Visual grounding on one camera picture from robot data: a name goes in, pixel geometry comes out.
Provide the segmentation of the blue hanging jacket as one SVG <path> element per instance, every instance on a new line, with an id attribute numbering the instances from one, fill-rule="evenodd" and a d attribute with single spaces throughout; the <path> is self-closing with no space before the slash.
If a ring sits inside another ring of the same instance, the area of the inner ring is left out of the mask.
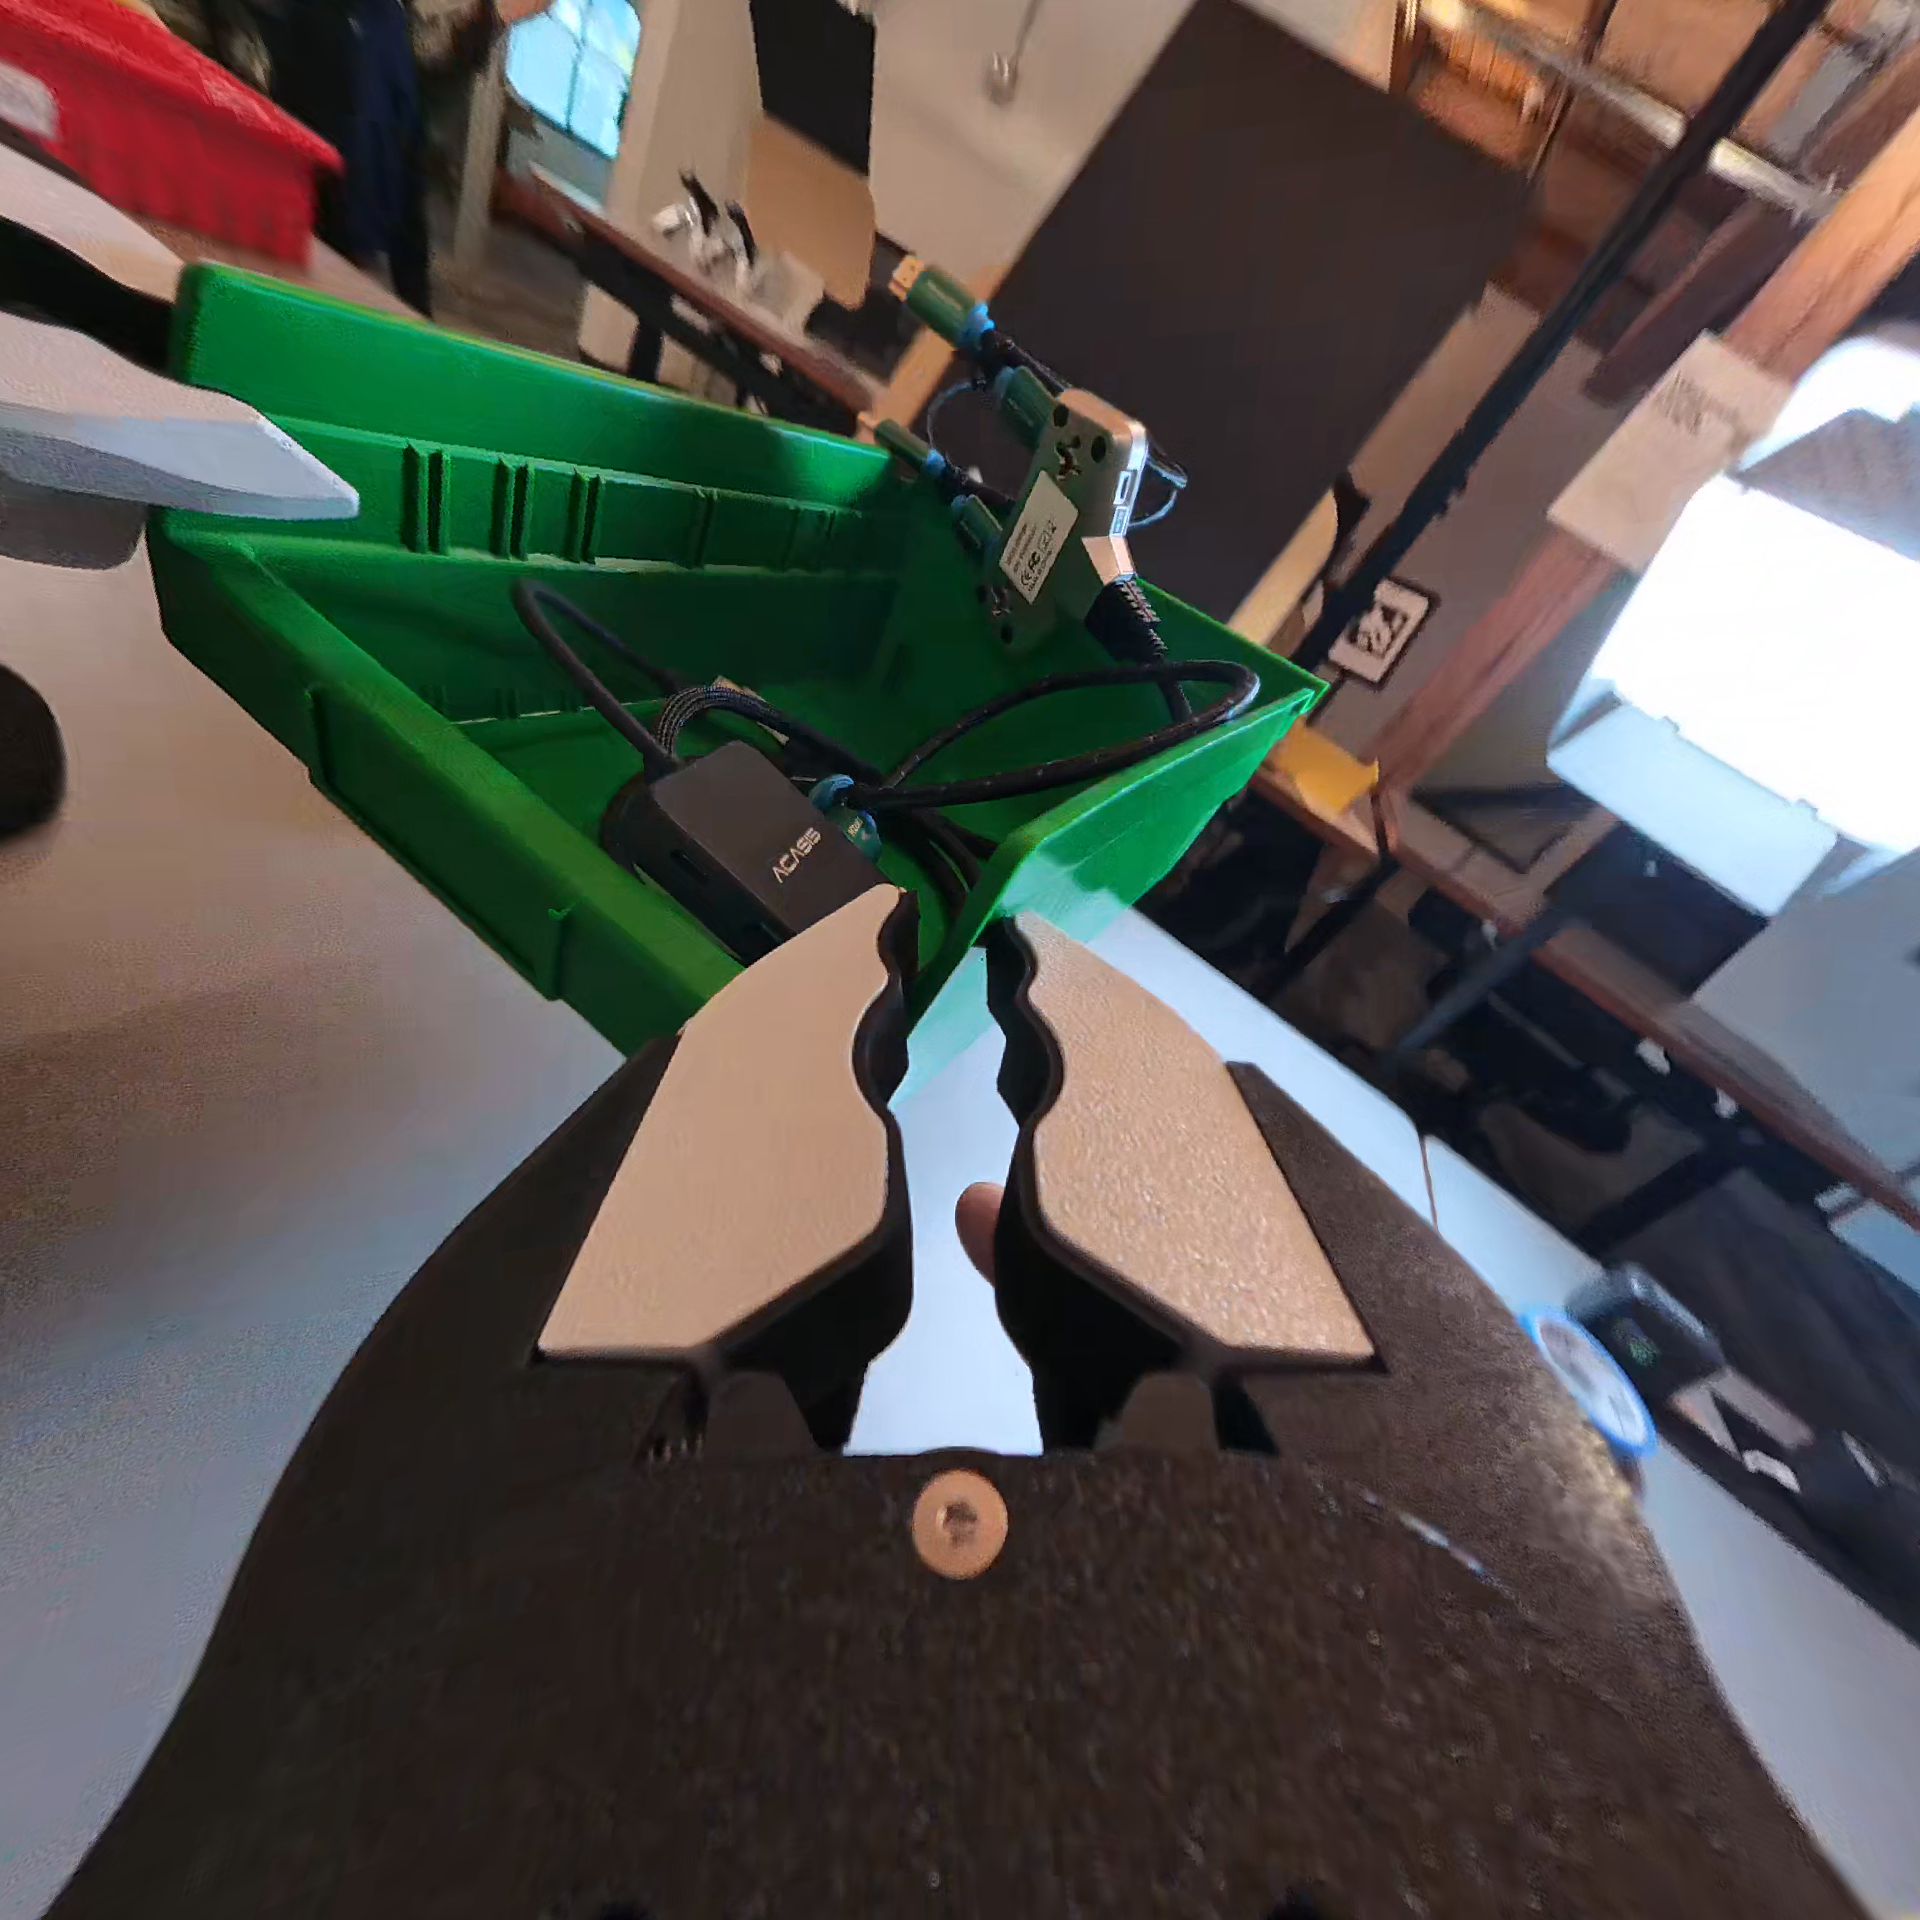
<path id="1" fill-rule="evenodd" d="M 433 318 L 422 118 L 403 0 L 263 4 L 271 101 L 337 155 L 313 190 L 313 236 Z"/>

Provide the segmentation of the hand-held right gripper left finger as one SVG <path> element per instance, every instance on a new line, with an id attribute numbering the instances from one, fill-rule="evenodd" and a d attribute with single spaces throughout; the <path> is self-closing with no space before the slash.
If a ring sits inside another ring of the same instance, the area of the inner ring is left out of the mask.
<path id="1" fill-rule="evenodd" d="M 870 886 L 668 1047 L 538 1364 L 860 1377 L 908 1315 L 892 1127 L 919 899 Z"/>

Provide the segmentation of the bright white panel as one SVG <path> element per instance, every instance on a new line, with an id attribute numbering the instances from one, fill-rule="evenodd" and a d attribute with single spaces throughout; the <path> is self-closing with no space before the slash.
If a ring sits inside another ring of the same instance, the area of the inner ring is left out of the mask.
<path id="1" fill-rule="evenodd" d="M 1913 325 L 1831 348 L 1600 641 L 1550 770 L 1748 917 L 1913 851 Z"/>

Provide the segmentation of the black metal frame bar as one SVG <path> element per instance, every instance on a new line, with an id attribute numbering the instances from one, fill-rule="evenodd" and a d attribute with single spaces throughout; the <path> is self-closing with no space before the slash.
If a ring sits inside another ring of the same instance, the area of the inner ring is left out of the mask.
<path id="1" fill-rule="evenodd" d="M 1411 484 L 1406 509 L 1351 568 L 1351 577 L 1336 588 L 1322 588 L 1322 610 L 1320 610 L 1312 630 L 1293 652 L 1299 669 L 1322 669 L 1329 660 L 1329 644 L 1352 625 L 1352 615 L 1372 610 L 1372 588 L 1464 496 L 1464 484 L 1470 484 L 1476 465 L 1488 453 L 1488 445 L 1507 433 L 1507 417 L 1522 409 L 1522 396 L 1544 383 L 1544 369 L 1562 356 L 1562 348 L 1577 337 L 1577 325 L 1600 310 L 1600 295 L 1612 295 L 1612 283 L 1647 249 L 1647 236 L 1663 226 L 1663 214 L 1681 203 L 1681 190 L 1693 176 L 1706 176 L 1714 155 L 1739 131 L 1748 101 L 1766 93 L 1766 80 L 1818 31 L 1821 15 L 1831 15 L 1821 0 L 1780 0 L 1780 4 L 1766 4 L 1766 19 L 1742 42 L 1742 54 L 1727 68 L 1714 100 L 1681 124 L 1681 131 L 1663 147 L 1663 159 L 1641 176 L 1635 203 L 1614 214 L 1614 226 L 1577 264 L 1569 291 L 1538 318 L 1522 348 L 1500 365 L 1500 376 L 1483 390 L 1483 401 L 1464 414 L 1464 423 L 1445 435 L 1445 452 Z"/>

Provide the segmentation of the blue tape roll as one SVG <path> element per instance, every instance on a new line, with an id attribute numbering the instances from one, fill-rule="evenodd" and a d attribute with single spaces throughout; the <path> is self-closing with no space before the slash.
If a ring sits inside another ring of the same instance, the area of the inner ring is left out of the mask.
<path id="1" fill-rule="evenodd" d="M 1562 1306 L 1519 1306 L 1519 1328 L 1624 1470 L 1659 1455 L 1647 1398 L 1577 1317 Z"/>

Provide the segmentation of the black USB hub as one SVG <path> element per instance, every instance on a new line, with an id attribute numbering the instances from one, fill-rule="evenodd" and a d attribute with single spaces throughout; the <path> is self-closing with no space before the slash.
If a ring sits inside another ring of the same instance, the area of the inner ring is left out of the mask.
<path id="1" fill-rule="evenodd" d="M 757 963 L 881 886 L 881 832 L 855 768 L 799 719 L 729 680 L 655 669 L 594 615 L 524 577 L 524 630 L 639 755 L 602 815 L 602 851 L 655 883 L 737 963 Z"/>

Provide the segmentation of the green plastic bin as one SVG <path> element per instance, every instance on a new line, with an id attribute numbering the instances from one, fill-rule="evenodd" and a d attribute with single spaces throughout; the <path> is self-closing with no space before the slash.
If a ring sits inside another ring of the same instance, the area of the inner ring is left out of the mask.
<path id="1" fill-rule="evenodd" d="M 181 274 L 170 376 L 267 414 L 357 515 L 165 509 L 165 641 L 621 1060 L 740 963 L 594 842 L 639 755 L 524 630 L 524 577 L 881 778 L 1007 688 L 1108 669 L 1080 625 L 991 641 L 939 503 L 825 433 L 234 268 Z"/>

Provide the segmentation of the white paper sign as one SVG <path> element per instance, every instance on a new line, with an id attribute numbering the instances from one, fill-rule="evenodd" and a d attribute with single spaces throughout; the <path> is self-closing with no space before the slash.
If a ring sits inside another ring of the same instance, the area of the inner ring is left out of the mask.
<path id="1" fill-rule="evenodd" d="M 1794 383 L 1703 337 L 1550 503 L 1550 529 L 1647 574 L 1688 496 L 1742 465 Z"/>

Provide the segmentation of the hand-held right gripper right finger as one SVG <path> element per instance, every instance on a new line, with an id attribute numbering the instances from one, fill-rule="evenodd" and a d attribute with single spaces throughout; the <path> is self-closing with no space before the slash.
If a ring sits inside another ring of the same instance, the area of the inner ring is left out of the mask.
<path id="1" fill-rule="evenodd" d="M 1013 1161 L 994 1315 L 1052 1377 L 1359 1376 L 1381 1364 L 1222 1054 L 1090 942 L 991 931 Z"/>

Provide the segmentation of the background wooden desk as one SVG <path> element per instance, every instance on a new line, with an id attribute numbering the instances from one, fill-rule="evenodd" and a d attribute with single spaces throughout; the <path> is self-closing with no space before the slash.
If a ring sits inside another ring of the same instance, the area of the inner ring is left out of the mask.
<path id="1" fill-rule="evenodd" d="M 853 356 L 716 291 L 708 274 L 694 274 L 655 242 L 634 236 L 573 183 L 546 173 L 496 173 L 494 214 L 538 229 L 557 256 L 573 256 L 590 291 L 634 310 L 634 383 L 664 383 L 655 356 L 664 348 L 683 348 L 694 365 L 720 376 L 737 401 L 757 401 L 784 423 L 855 435 L 855 417 L 877 409 L 877 383 Z"/>

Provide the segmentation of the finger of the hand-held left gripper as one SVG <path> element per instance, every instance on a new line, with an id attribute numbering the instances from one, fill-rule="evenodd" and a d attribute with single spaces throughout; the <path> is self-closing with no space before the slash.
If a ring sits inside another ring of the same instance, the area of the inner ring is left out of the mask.
<path id="1" fill-rule="evenodd" d="M 181 390 L 91 337 L 21 318 L 0 318 L 0 474 L 204 515 L 357 515 L 357 490 L 249 401 Z"/>
<path id="2" fill-rule="evenodd" d="M 0 147 L 0 310 L 170 365 L 181 256 L 41 155 Z"/>

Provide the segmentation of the silver HDMI switch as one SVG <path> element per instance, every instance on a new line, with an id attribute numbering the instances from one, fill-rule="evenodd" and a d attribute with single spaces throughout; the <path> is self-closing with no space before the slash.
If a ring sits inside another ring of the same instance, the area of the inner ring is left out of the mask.
<path id="1" fill-rule="evenodd" d="M 1141 417 L 1092 401 L 1090 390 L 1052 396 L 1032 369 L 1002 369 L 991 396 L 1025 445 L 1025 474 L 1013 496 L 974 484 L 932 435 L 899 417 L 877 417 L 877 445 L 948 503 L 948 529 L 974 557 L 974 598 L 1002 652 L 1080 630 L 1090 644 L 1099 644 L 1099 660 L 1041 673 L 954 719 L 939 733 L 908 750 L 881 787 L 860 791 L 860 807 L 877 815 L 1071 791 L 1212 733 L 1259 707 L 1259 669 L 1212 657 L 1180 660 L 1158 641 L 1158 615 L 1127 557 L 1127 509 L 1148 471 Z M 1013 770 L 922 787 L 922 770 L 948 750 L 974 743 L 994 719 L 1013 719 L 1018 707 L 1141 688 L 1169 707 L 1169 724 L 1148 733 L 1052 755 Z"/>

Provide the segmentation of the red plastic bin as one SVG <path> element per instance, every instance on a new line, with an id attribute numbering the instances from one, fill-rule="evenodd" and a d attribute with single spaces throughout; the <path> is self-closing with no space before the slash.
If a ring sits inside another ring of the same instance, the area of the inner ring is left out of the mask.
<path id="1" fill-rule="evenodd" d="M 0 124 L 132 221 L 286 268 L 344 162 L 170 22 L 114 0 L 0 4 Z"/>

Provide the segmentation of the black digital timer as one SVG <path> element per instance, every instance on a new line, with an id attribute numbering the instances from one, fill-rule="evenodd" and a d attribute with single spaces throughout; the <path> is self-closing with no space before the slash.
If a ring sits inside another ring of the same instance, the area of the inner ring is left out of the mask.
<path id="1" fill-rule="evenodd" d="M 1727 1376 L 1718 1337 L 1641 1265 L 1612 1265 L 1569 1293 L 1612 1364 L 1635 1377 L 1641 1402 L 1674 1402 L 1688 1386 Z"/>

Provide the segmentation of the yellow plastic bracket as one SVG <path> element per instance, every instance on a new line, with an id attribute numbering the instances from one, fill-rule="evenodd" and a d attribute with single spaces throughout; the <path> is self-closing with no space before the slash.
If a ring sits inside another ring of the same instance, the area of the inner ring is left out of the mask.
<path id="1" fill-rule="evenodd" d="M 1284 787 L 1284 794 L 1293 794 L 1299 807 L 1322 821 L 1351 815 L 1381 787 L 1372 761 L 1352 761 L 1344 743 L 1320 733 L 1312 724 L 1293 724 L 1269 750 L 1265 770 Z"/>

